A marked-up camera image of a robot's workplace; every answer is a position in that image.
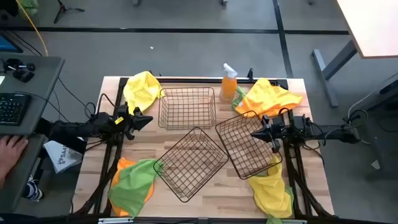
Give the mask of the person's foot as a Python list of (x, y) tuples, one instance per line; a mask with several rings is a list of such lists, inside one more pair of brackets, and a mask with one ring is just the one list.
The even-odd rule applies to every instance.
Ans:
[(44, 193), (37, 186), (37, 181), (30, 175), (26, 182), (22, 196), (28, 200), (38, 202), (44, 198)]

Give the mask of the light orange microfiber towel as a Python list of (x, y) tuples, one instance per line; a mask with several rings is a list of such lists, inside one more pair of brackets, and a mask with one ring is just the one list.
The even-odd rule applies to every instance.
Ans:
[(243, 114), (253, 111), (259, 118), (263, 115), (273, 117), (277, 116), (283, 108), (294, 109), (301, 103), (302, 99), (302, 96), (280, 86), (271, 85), (271, 82), (266, 78), (260, 78), (246, 93), (235, 112)]

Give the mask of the white paper bag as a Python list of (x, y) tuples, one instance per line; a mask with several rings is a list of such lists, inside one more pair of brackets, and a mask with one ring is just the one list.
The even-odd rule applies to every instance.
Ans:
[(70, 167), (78, 165), (83, 160), (83, 154), (76, 152), (55, 141), (48, 141), (44, 144), (50, 160), (52, 161), (55, 173), (61, 173)]

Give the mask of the black tripod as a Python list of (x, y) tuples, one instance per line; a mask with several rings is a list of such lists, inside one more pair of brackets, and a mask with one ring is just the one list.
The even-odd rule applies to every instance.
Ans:
[(85, 12), (84, 9), (82, 8), (78, 8), (78, 7), (66, 7), (66, 5), (61, 1), (61, 0), (57, 0), (58, 5), (59, 5), (59, 10), (57, 12), (57, 15), (55, 16), (55, 19), (53, 21), (54, 24), (56, 24), (60, 18), (66, 14), (69, 11), (76, 11), (76, 12)]

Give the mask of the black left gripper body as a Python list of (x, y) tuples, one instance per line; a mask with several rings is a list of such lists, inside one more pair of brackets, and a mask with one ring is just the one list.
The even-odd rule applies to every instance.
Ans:
[(133, 135), (134, 129), (133, 129), (133, 119), (134, 119), (134, 114), (129, 112), (129, 107), (127, 104), (121, 105), (117, 109), (117, 115), (119, 116), (120, 114), (124, 114), (126, 118), (126, 124), (125, 127), (121, 129), (121, 131), (124, 133), (124, 135), (127, 137), (128, 140), (134, 140), (135, 136)]

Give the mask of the person's hand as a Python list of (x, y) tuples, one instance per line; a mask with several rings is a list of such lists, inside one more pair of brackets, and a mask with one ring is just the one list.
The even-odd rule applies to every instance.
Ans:
[(26, 136), (4, 136), (0, 139), (0, 189), (28, 143)]

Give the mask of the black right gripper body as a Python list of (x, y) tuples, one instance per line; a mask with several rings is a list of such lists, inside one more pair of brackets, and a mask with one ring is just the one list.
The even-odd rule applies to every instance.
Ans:
[(272, 125), (272, 119), (268, 115), (262, 117), (262, 124), (269, 125), (269, 135), (271, 136), (270, 143), (272, 144), (272, 152), (278, 153), (284, 144), (292, 143), (292, 116), (289, 113), (283, 113), (285, 122), (289, 121), (290, 126), (282, 131), (277, 131)]

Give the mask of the gray table leg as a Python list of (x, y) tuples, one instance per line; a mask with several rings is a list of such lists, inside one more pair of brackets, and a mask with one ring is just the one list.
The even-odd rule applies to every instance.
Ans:
[(357, 49), (352, 40), (350, 40), (337, 55), (326, 64), (320, 51), (313, 49), (311, 57), (313, 59), (314, 67), (323, 84), (323, 89), (328, 102), (332, 108), (338, 107), (338, 100), (333, 87), (329, 84), (329, 80), (333, 77), (355, 54)]

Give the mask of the white table top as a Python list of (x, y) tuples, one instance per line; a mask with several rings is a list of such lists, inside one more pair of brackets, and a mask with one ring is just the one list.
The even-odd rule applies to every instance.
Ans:
[(398, 0), (336, 0), (362, 58), (398, 58)]

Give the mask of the silver metal bracket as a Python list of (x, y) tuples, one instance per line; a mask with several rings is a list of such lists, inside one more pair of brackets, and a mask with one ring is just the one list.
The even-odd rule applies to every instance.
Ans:
[(134, 219), (131, 217), (98, 219), (98, 224), (130, 224), (130, 223), (134, 223)]

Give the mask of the green cloth bundle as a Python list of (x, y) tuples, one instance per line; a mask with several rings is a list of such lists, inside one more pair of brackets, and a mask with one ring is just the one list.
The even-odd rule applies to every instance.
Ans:
[(19, 3), (29, 16), (34, 16), (39, 12), (38, 0), (19, 0)]

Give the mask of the orange spray bottle white trigger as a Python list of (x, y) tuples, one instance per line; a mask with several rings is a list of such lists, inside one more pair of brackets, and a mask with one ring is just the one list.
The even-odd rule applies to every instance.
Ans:
[(226, 74), (221, 81), (220, 99), (222, 101), (232, 101), (237, 88), (236, 76), (238, 73), (227, 63), (223, 64), (223, 68)]

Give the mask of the yellow microfiber towel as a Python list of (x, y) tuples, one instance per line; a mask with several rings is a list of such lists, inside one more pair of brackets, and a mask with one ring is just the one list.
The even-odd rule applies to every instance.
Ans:
[(153, 74), (144, 71), (130, 77), (123, 90), (129, 113), (134, 114), (134, 109), (139, 108), (141, 112), (148, 109), (156, 99), (164, 97), (161, 93), (162, 87)]
[(275, 165), (266, 170), (265, 175), (248, 178), (258, 209), (272, 218), (288, 218), (293, 215), (294, 196), (282, 178), (281, 160), (273, 156)]

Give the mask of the black desk gadget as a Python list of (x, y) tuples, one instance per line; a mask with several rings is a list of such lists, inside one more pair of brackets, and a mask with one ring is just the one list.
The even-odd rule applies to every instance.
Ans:
[(36, 67), (33, 63), (23, 63), (17, 58), (2, 60), (4, 73), (12, 72), (12, 76), (23, 82), (29, 82), (35, 76)]

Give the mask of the black keyboard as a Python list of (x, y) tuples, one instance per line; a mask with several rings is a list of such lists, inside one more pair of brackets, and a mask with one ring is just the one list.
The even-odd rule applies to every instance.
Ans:
[(19, 126), (31, 101), (30, 95), (0, 93), (0, 125)]

